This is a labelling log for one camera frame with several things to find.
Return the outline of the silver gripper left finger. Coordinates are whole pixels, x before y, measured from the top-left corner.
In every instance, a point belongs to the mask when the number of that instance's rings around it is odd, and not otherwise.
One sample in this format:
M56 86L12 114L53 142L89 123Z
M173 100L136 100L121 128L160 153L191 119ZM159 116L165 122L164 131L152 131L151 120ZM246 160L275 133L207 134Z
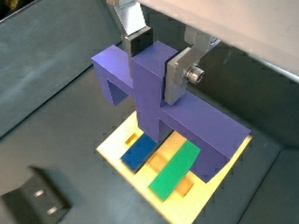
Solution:
M136 0L105 2L121 33L128 69L132 69L132 58L153 43L153 29L145 24L141 4Z

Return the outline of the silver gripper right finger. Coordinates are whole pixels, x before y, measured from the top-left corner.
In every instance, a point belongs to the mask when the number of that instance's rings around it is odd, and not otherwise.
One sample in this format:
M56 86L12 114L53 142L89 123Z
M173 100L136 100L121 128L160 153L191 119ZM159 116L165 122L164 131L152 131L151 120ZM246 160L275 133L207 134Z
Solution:
M187 26L184 41L191 45L167 61L164 101L173 105L183 97L187 83L197 84L201 81L204 70L199 68L200 60L220 40L205 32Z

